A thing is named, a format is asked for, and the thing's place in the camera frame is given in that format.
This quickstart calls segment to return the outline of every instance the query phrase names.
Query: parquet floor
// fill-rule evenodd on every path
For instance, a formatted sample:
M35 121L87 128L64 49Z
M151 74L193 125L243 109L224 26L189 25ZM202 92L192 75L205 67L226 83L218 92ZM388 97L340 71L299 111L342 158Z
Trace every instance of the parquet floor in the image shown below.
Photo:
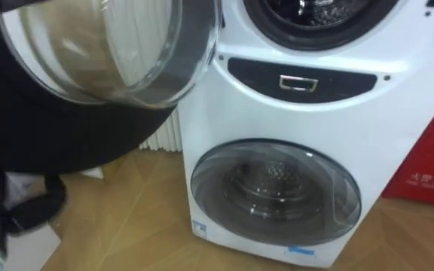
M194 237L180 154L134 151L104 172L65 176L62 243L44 271L308 270ZM434 271L434 206L379 201L331 270Z

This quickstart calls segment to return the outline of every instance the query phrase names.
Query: white radiator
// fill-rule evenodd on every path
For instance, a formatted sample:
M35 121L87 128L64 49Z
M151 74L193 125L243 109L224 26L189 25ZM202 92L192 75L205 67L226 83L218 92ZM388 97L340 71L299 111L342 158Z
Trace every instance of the white radiator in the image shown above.
M182 151L179 113L177 110L170 115L157 132L140 145L140 149Z

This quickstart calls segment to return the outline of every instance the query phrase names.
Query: blue label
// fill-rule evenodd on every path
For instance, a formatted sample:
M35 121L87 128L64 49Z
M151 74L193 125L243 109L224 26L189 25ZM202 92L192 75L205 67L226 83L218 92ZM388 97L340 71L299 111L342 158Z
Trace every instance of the blue label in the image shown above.
M316 255L315 251L309 250L309 249L303 249L298 247L288 247L289 252L292 253L301 253L306 255Z
M194 233L202 238L207 238L207 226L198 222L192 221Z

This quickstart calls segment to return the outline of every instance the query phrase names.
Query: stacked washing machine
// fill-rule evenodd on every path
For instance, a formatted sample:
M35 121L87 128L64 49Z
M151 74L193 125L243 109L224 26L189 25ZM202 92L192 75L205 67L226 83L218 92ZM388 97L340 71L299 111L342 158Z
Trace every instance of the stacked washing machine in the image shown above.
M194 233L331 266L434 115L434 1L222 0L179 104Z

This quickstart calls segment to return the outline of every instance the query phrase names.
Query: twin drum washing machine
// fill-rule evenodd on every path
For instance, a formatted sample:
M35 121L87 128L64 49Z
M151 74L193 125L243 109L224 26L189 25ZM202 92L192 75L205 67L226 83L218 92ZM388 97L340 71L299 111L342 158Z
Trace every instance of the twin drum washing machine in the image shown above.
M193 231L251 254L331 266L434 115L434 0L4 7L35 93L180 101Z
M434 1L222 8L179 104L194 234L329 267L434 115Z

